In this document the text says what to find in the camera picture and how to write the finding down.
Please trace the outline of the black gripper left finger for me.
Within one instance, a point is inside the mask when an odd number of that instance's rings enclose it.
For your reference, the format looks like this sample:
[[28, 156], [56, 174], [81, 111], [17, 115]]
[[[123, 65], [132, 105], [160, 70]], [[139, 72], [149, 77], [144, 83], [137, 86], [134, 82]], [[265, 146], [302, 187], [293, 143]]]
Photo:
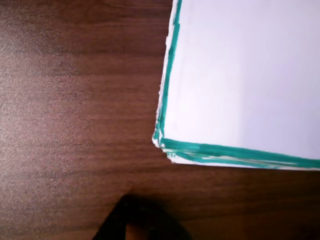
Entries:
[[126, 226], [136, 213], [133, 195], [124, 195], [99, 227], [93, 240], [125, 240]]

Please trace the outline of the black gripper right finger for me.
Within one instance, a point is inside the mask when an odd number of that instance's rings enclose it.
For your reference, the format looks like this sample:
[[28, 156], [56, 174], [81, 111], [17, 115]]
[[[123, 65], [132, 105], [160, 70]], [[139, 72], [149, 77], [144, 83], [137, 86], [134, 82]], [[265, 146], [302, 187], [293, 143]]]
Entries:
[[191, 240], [190, 233], [157, 202], [133, 195], [136, 207], [132, 224], [142, 228], [149, 240]]

